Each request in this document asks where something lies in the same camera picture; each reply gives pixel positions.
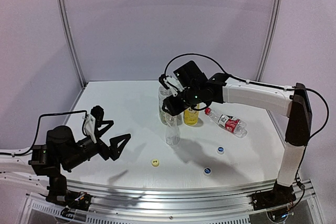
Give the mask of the yellow bottle cap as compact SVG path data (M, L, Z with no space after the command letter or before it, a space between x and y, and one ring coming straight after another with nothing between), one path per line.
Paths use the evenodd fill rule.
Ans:
M160 165L160 161L158 159L152 159L151 160L151 165L153 167L158 167Z

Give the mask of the clear plastic bottle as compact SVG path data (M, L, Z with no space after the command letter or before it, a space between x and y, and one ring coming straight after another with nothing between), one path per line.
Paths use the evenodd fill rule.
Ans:
M171 116L168 113L165 116L167 128L165 131L166 144L170 146L177 145L180 141L180 129L177 124L177 117Z

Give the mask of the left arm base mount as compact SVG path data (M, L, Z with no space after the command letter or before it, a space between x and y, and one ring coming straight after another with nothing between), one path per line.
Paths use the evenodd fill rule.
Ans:
M60 215L65 218L73 218L76 210L88 211L92 196L84 191L71 191L67 188L65 176L49 177L47 186L48 195L46 201L58 206L63 210Z

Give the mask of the yellow drink bottle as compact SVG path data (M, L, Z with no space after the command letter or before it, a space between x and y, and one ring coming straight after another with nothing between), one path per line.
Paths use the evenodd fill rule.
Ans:
M188 126L195 126L198 123L198 110L193 110L192 108L188 108L183 113L183 121L184 124Z

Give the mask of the red label water bottle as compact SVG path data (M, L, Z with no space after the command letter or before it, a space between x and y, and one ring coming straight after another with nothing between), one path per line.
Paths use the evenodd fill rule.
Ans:
M234 134L238 138L243 138L247 135L246 123L234 116L221 114L211 108L205 109L205 114L219 127Z

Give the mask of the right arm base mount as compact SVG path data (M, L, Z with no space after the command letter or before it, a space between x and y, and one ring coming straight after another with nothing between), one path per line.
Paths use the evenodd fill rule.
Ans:
M272 190L256 191L251 195L253 210L267 210L266 214L272 223L284 222L296 206L302 201L306 188L301 181L296 185L302 191L301 197L297 200L293 185L286 187L275 181Z

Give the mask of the blue white bottle cap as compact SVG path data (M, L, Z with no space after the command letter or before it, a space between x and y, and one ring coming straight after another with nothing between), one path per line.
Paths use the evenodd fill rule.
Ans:
M205 176L210 176L212 174L212 170L209 167L205 167L203 173Z
M222 146L219 146L219 147L217 148L217 153L218 153L218 154L223 155L224 152L225 152L225 150L224 150L224 148L223 148Z

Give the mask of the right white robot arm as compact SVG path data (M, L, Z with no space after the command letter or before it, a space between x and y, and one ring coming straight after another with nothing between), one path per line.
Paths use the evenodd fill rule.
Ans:
M288 118L285 134L285 151L276 180L282 187L290 187L310 140L312 112L306 87L297 83L294 87L272 86L216 73L207 78L194 61L189 61L174 71L175 78L166 74L159 83L172 94L163 100L162 110L177 116L191 108L197 110L200 103L210 113L212 103L234 103L273 111Z

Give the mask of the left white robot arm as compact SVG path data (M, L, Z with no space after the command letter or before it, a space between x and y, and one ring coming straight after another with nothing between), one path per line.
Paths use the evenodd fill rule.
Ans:
M100 155L105 161L116 161L128 141L131 134L113 137L107 145L101 137L114 125L113 120L104 120L104 110L101 106L94 106L91 111L78 110L82 113L83 124L81 127L84 138L75 141L70 127L60 125L46 133L46 143L31 147L23 152L1 152L2 155L16 157L31 154L28 164L33 168L37 176L49 178L47 199L66 201L79 197L80 193L68 190L67 179L61 174L62 170L71 172L80 164Z

